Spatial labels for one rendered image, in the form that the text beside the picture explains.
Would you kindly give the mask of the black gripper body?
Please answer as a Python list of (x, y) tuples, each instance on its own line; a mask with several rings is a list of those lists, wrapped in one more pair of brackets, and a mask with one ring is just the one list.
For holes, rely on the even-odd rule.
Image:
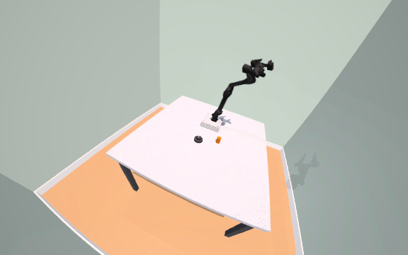
[(267, 70), (272, 70), (273, 71), (273, 62), (268, 62), (267, 64), (264, 64), (263, 62), (256, 62), (256, 60), (251, 61), (251, 66), (252, 67), (258, 67), (260, 70), (264, 70), (264, 67), (267, 67)]

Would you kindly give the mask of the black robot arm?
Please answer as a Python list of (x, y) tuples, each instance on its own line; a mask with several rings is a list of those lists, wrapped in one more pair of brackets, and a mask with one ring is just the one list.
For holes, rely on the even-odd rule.
[[(260, 71), (261, 71), (261, 73), (260, 73)], [(228, 85), (228, 87), (224, 90), (223, 99), (221, 100), (221, 103), (220, 103), (218, 109), (212, 114), (211, 121), (217, 122), (217, 117), (219, 115), (222, 115), (222, 112), (223, 112), (222, 109), (223, 109), (227, 99), (231, 96), (232, 91), (233, 91), (235, 86), (239, 86), (239, 85), (242, 85), (242, 84), (254, 84), (254, 83), (256, 83), (255, 82), (256, 78), (259, 78), (259, 76), (260, 77), (265, 77), (266, 73), (264, 73), (264, 71), (265, 71), (265, 69), (260, 70), (258, 67), (254, 67), (252, 69), (251, 65), (244, 64), (244, 66), (242, 67), (242, 73), (245, 73), (247, 78), (245, 80), (243, 80), (243, 81), (242, 80), (237, 81), (237, 82), (234, 82), (234, 83), (230, 83)]]

